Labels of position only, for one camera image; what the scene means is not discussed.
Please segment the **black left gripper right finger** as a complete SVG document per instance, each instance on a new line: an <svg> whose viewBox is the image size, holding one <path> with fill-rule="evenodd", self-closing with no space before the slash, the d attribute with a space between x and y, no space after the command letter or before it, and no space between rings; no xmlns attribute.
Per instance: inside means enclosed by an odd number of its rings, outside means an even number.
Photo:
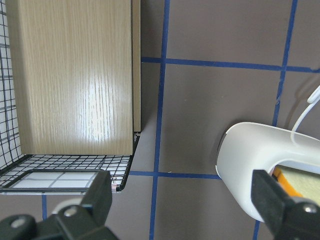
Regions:
<svg viewBox="0 0 320 240"><path fill-rule="evenodd" d="M320 206L289 196L265 170L252 172L251 202L274 240L318 240Z"/></svg>

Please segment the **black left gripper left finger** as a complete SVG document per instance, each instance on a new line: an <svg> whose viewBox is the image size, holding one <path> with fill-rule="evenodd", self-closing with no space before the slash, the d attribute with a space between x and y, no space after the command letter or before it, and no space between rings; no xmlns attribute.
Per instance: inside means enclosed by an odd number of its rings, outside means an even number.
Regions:
<svg viewBox="0 0 320 240"><path fill-rule="evenodd" d="M2 240L114 240L105 226L112 205L109 171L99 171L79 204L61 208L36 222L28 214L16 214L0 221Z"/></svg>

